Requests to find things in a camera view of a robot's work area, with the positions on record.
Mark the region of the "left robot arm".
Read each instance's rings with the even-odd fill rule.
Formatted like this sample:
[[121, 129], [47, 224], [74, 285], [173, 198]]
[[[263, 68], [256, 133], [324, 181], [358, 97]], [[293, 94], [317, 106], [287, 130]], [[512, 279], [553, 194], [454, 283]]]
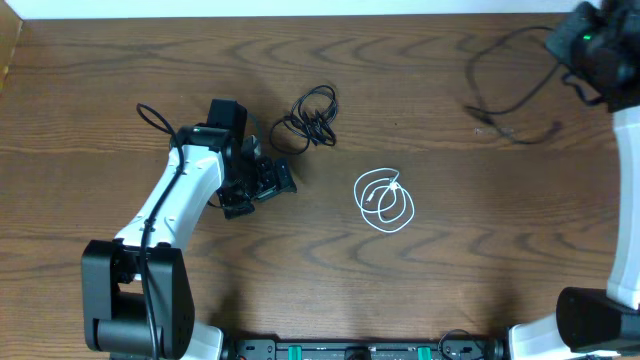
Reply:
[[92, 240], [81, 257], [84, 337], [113, 359], [228, 359], [222, 330], [197, 321], [184, 252], [211, 198], [226, 219], [296, 184], [286, 159], [272, 160], [245, 134], [248, 111], [212, 101], [206, 122], [169, 134], [166, 168], [144, 205], [109, 241]]

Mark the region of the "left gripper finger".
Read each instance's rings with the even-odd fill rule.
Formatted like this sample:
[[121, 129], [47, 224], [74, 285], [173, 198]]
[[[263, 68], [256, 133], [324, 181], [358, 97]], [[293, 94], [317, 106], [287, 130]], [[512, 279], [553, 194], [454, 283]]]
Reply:
[[279, 193], [296, 193], [297, 186], [291, 174], [289, 164], [286, 158], [279, 158], [274, 163], [276, 177], [277, 177], [277, 190]]
[[227, 220], [250, 215], [255, 211], [254, 205], [249, 200], [225, 202], [222, 209]]

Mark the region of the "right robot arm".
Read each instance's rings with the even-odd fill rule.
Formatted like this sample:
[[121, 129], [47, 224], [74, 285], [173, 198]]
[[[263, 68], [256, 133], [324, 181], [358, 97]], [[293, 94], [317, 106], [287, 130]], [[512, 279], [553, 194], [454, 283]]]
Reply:
[[607, 285], [566, 287], [555, 311], [509, 329], [489, 359], [587, 359], [639, 353], [639, 4], [579, 3], [546, 49], [589, 84], [613, 118], [620, 166], [619, 229]]

